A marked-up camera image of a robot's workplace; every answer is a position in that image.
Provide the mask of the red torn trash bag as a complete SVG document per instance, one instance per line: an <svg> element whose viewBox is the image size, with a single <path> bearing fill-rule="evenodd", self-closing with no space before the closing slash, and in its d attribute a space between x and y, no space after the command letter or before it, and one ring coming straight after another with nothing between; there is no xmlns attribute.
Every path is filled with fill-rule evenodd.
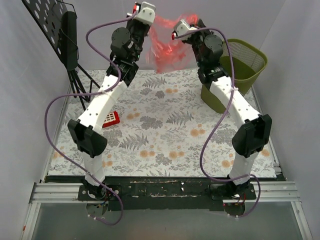
<svg viewBox="0 0 320 240"><path fill-rule="evenodd" d="M156 15L149 29L151 47L146 55L146 62L158 74L186 69L194 58L189 44L184 44L179 39L172 39L174 26L182 19L188 24L195 24L199 17L191 12L183 13L175 20Z"/></svg>

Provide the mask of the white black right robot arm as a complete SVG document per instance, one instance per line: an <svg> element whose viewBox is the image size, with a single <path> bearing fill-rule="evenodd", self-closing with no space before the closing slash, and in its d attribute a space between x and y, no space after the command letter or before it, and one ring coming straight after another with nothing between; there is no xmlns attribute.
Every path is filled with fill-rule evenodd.
<svg viewBox="0 0 320 240"><path fill-rule="evenodd" d="M200 82L223 104L223 115L230 114L237 126L231 141L235 150L232 169L226 179L213 180L210 194L214 200L244 197L251 186L254 162L269 142L272 119L268 114L262 115L255 110L235 86L234 61L230 60L230 73L221 65L223 47L226 47L229 57L233 57L224 34L215 35L214 29L205 27L201 20L189 24L182 19L174 27L172 38L191 45Z"/></svg>

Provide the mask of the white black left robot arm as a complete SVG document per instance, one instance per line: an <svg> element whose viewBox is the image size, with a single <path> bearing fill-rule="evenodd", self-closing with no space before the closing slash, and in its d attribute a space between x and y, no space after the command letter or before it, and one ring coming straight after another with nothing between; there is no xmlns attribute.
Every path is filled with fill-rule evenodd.
<svg viewBox="0 0 320 240"><path fill-rule="evenodd" d="M111 35L112 63L106 71L103 83L87 109L67 124L72 140L82 152L86 169L83 185L88 195L95 200L106 196L106 187L102 153L107 146L107 139L101 135L103 124L113 105L131 84L137 71L143 50L145 37L152 21L134 17L126 27L117 28Z"/></svg>

